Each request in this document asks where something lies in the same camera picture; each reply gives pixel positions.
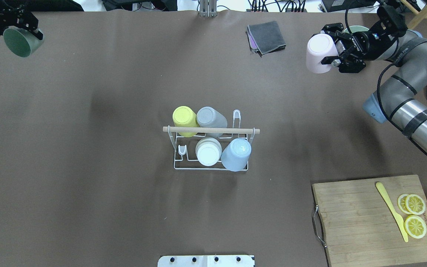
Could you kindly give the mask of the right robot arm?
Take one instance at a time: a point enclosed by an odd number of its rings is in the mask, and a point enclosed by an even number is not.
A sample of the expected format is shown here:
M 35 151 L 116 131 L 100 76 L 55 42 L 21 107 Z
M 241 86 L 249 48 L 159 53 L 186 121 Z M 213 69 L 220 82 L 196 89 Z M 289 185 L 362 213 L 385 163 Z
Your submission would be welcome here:
M 352 32 L 348 22 L 324 25 L 321 32 L 334 43 L 337 55 L 322 65 L 340 73 L 357 74 L 367 61 L 385 60 L 397 71 L 386 81 L 378 76 L 376 91 L 363 108 L 377 122 L 389 121 L 427 156 L 427 107 L 415 98 L 427 86 L 427 39 L 408 29 L 404 16 L 381 3 L 379 21 L 365 32 Z

